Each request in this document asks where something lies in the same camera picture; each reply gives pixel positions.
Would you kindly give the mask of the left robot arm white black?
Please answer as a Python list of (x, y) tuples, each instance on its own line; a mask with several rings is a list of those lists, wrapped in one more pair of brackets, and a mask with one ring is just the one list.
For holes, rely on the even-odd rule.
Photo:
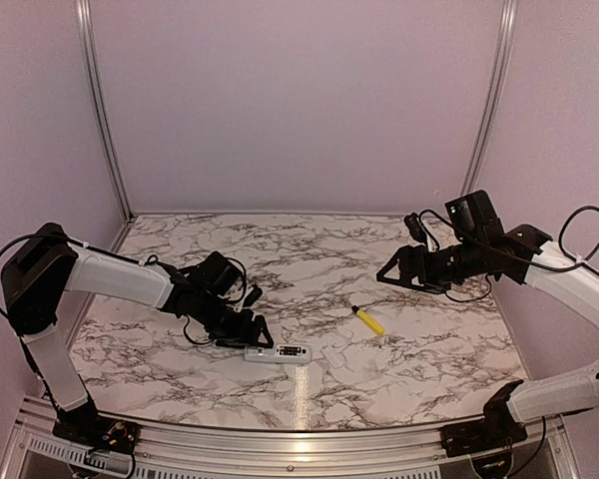
[(74, 239), (56, 223), (12, 239), (0, 248), (0, 315), (42, 381), (58, 424), (86, 444), (99, 443), (107, 429), (59, 324), (70, 296), (113, 298), (193, 320), (218, 347), (274, 345), (266, 319), (252, 309), (260, 293), (248, 286), (245, 267), (218, 251), (186, 266), (134, 259)]

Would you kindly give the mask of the white battery compartment cover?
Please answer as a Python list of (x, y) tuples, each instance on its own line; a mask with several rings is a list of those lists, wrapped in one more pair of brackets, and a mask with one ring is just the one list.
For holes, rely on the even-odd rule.
[(331, 368), (339, 369), (345, 365), (345, 359), (343, 356), (332, 347), (324, 347), (321, 350), (321, 353)]

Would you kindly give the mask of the white remote control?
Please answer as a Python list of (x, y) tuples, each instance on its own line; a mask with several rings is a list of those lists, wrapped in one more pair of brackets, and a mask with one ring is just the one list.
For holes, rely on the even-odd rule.
[(252, 363), (304, 365), (312, 360), (308, 345), (277, 344), (272, 348), (247, 347), (244, 360)]

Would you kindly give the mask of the yellow handled screwdriver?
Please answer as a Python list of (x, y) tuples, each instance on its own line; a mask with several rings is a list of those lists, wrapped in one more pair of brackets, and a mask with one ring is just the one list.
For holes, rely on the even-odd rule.
[(383, 326), (371, 317), (364, 310), (359, 308), (357, 305), (351, 307), (351, 311), (377, 336), (384, 335), (385, 329)]

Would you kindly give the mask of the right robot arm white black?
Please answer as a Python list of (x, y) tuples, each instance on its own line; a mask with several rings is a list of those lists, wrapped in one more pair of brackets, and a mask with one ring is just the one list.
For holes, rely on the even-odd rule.
[[(559, 300), (599, 330), (599, 272), (568, 253), (560, 239), (531, 225), (506, 231), (486, 191), (445, 205), (444, 223), (457, 244), (432, 250), (418, 214), (404, 223), (416, 245), (398, 249), (379, 270), (379, 282), (445, 294), (474, 276), (506, 276)], [(506, 447), (526, 439), (526, 424), (558, 414), (599, 408), (599, 360), (543, 380), (502, 386), (477, 420), (445, 426), (441, 443), (450, 457)]]

